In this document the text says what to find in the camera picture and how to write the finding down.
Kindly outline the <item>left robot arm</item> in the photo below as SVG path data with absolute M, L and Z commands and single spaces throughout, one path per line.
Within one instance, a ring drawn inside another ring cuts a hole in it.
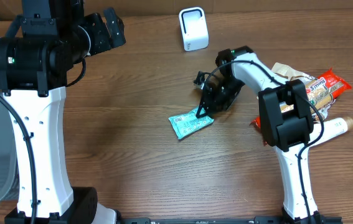
M 70 184 L 63 118 L 68 71 L 124 45 L 124 28 L 113 8 L 85 15 L 82 1 L 33 0 L 0 38 L 0 101 L 12 119 L 20 187 L 6 223 L 120 222 L 95 188 Z

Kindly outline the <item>brown white snack bag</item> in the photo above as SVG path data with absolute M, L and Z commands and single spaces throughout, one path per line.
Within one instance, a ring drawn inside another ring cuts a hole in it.
M 300 80 L 305 84 L 308 100 L 320 112 L 323 119 L 327 117 L 327 109 L 332 101 L 325 78 L 314 78 L 311 75 L 297 71 L 282 63 L 276 62 L 271 69 L 277 75 L 287 78 L 288 81 Z

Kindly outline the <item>red San Remo spaghetti pack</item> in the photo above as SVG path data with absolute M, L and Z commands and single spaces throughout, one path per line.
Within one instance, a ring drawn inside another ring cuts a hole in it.
M 328 71 L 324 72 L 322 75 L 318 76 L 317 78 L 326 79 L 326 86 L 329 88 L 329 92 L 332 97 L 332 101 L 330 102 L 328 109 L 335 102 L 336 98 L 338 98 L 346 90 L 350 90 L 352 88 L 343 78 L 337 76 L 331 68 Z

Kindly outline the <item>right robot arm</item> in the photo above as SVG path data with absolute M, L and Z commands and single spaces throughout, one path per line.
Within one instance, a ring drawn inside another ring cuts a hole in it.
M 243 86 L 258 97 L 261 133 L 275 150 L 283 181 L 284 223 L 322 223 L 313 200 L 308 149 L 319 142 L 313 137 L 317 112 L 300 80 L 289 81 L 273 73 L 256 53 L 243 46 L 218 53 L 212 72 L 199 72 L 194 83 L 202 89 L 197 117 L 229 109 Z

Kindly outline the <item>white Pantene tube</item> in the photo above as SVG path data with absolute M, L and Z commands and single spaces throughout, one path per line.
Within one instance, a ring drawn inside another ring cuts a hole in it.
M 330 139 L 338 137 L 353 129 L 353 119 L 350 117 L 334 118 L 324 122 L 324 132 L 321 138 L 316 141 L 312 146 L 322 144 Z M 321 124 L 315 123 L 313 132 L 309 135 L 310 142 L 314 142 L 321 133 Z

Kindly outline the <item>teal wipes packet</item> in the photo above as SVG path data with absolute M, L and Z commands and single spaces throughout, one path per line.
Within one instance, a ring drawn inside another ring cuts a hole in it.
M 178 140 L 182 140 L 188 135 L 214 122 L 214 119 L 207 115 L 197 118 L 196 114 L 198 109 L 199 107 L 196 107 L 188 113 L 169 117 L 169 121 Z

